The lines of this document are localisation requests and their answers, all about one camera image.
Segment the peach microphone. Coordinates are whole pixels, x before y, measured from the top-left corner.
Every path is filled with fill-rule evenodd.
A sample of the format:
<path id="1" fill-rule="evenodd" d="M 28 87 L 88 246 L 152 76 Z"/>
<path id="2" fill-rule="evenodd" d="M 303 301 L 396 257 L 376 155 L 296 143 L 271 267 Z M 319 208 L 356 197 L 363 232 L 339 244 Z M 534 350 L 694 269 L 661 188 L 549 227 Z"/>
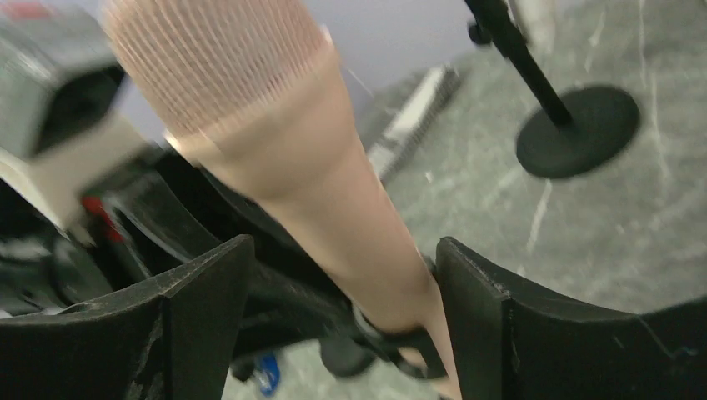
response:
<path id="1" fill-rule="evenodd" d="M 300 1 L 113 1 L 118 61 L 188 161 L 255 201 L 384 333 L 424 328 L 460 398 L 439 287 L 357 134 L 338 52 Z"/>

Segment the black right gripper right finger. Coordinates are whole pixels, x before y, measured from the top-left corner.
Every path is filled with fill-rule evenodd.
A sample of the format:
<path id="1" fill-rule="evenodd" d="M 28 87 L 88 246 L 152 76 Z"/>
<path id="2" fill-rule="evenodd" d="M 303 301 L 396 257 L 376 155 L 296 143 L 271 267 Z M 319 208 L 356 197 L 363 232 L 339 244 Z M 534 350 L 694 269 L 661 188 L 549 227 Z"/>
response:
<path id="1" fill-rule="evenodd" d="M 599 307 L 452 237 L 436 261 L 463 398 L 705 398 L 704 298 L 645 314 Z"/>

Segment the black round-base mic stand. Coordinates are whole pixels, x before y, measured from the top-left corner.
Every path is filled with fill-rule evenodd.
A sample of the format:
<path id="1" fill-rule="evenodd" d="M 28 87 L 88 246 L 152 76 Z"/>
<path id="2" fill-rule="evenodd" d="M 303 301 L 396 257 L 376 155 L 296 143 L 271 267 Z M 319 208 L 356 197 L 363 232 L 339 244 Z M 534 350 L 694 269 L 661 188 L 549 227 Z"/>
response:
<path id="1" fill-rule="evenodd" d="M 516 138 L 521 166 L 539 178 L 564 179 L 592 171 L 615 158 L 634 138 L 640 110 L 625 90 L 610 85 L 558 95 L 535 62 L 526 39 L 502 1 L 468 1 L 474 15 L 468 33 L 478 45 L 493 44 L 538 100 Z"/>
<path id="2" fill-rule="evenodd" d="M 330 337 L 319 341 L 319 354 L 325 368 L 337 378 L 354 378 L 366 372 L 375 360 L 393 364 L 400 372 L 416 379 L 431 380 L 447 376 L 444 364 L 428 332 L 419 327 L 409 332 L 387 334 L 371 325 L 361 311 L 352 307 L 357 329 L 350 337 Z M 424 360 L 419 366 L 403 357 L 400 350 L 412 348 Z"/>

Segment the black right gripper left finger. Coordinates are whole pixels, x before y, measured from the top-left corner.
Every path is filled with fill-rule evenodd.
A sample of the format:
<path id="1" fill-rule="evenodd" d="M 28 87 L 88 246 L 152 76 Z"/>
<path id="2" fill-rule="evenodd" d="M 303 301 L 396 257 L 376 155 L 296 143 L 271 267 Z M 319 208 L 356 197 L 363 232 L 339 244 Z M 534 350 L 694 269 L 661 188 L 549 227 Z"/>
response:
<path id="1" fill-rule="evenodd" d="M 2 398 L 221 398 L 254 264 L 243 235 L 59 314 L 3 319 Z"/>

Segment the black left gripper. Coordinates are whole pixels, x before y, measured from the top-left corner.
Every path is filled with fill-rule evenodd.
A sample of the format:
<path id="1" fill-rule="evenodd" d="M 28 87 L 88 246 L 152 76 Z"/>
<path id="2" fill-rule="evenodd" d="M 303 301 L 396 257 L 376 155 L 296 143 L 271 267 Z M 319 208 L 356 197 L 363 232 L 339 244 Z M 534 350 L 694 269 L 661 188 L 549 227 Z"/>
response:
<path id="1" fill-rule="evenodd" d="M 258 265 L 233 355 L 244 359 L 310 339 L 337 359 L 359 355 L 351 306 L 291 236 L 261 208 L 149 148 L 79 197 L 78 228 L 61 232 L 7 184 L 1 186 L 1 263 L 41 268 L 67 303 L 177 267 L 238 235 Z"/>

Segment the white microphone silver grille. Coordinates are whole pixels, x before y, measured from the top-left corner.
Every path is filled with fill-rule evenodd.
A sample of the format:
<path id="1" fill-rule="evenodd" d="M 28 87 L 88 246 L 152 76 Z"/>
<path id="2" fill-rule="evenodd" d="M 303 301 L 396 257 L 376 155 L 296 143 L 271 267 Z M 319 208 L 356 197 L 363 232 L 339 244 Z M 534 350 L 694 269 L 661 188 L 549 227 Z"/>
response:
<path id="1" fill-rule="evenodd" d="M 508 0 L 514 23 L 530 47 L 548 54 L 554 49 L 557 31 L 555 0 Z"/>

